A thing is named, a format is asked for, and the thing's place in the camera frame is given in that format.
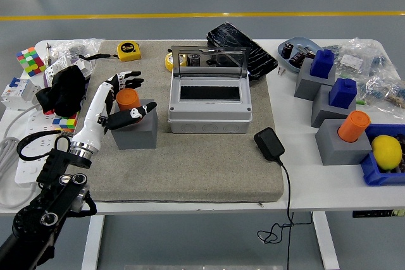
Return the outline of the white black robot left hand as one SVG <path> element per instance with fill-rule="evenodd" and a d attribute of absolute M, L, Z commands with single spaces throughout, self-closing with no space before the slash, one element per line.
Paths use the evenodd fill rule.
<path fill-rule="evenodd" d="M 101 148 L 101 139 L 108 130 L 116 130 L 138 123 L 149 114 L 157 104 L 149 102 L 146 105 L 133 107 L 111 114 L 113 102 L 123 89 L 136 89 L 144 81 L 139 71 L 124 71 L 117 73 L 100 84 L 91 101 L 84 119 L 83 128 L 73 136 L 70 153 L 91 158 Z"/>

